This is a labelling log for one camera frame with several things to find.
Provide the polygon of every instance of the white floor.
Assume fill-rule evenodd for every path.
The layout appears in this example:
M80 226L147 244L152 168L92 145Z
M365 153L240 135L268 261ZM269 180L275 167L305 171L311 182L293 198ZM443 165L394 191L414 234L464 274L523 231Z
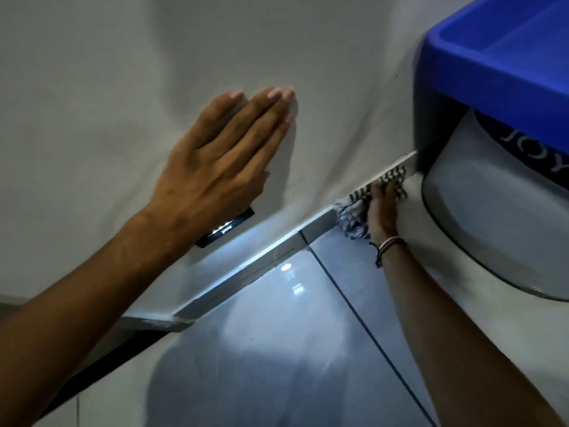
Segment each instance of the white floor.
M497 280L432 221L421 176L399 229L420 262L569 421L569 304ZM374 249L333 229L317 257L436 419ZM429 426L419 405L309 251L171 334L37 425Z

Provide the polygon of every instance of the person's right arm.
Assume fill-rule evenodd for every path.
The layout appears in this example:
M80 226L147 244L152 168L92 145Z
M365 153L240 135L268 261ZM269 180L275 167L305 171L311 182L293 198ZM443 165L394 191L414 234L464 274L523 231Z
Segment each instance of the person's right arm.
M392 182L372 186L372 241L397 235ZM443 427L562 426L518 368L431 278L406 246L395 244L382 265L403 333Z

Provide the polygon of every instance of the white wall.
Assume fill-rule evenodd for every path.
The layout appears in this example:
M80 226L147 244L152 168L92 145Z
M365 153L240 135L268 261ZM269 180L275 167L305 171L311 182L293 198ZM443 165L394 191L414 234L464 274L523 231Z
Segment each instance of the white wall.
M0 295L32 297L148 200L210 99L292 85L257 213L132 307L169 314L415 148L413 61L471 0L0 0Z

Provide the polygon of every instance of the person's right hand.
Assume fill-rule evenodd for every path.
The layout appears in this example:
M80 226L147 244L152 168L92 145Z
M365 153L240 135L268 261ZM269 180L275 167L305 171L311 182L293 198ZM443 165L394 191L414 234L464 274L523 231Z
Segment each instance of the person's right hand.
M390 237L397 236L397 207L395 206L395 187L398 181L393 179L381 189L379 181L372 183L372 202L367 211L367 224L372 241L378 246Z
M137 216L150 227L169 261L180 258L204 234L246 210L263 191L265 168L293 120L292 88L267 88L231 120L244 99L215 98L172 151L152 200Z

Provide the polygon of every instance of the cleaning cloth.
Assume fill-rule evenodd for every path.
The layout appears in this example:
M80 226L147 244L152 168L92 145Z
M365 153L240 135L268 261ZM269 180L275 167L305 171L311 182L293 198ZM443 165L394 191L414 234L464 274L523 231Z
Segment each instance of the cleaning cloth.
M385 188L394 178L399 181L394 192L395 199L401 200L407 197L407 192L403 189L405 166L395 166L379 177L381 188ZM369 238L367 210L372 201L371 185L371 183L367 184L333 205L333 210L336 212L336 225L344 231L345 236L352 240Z

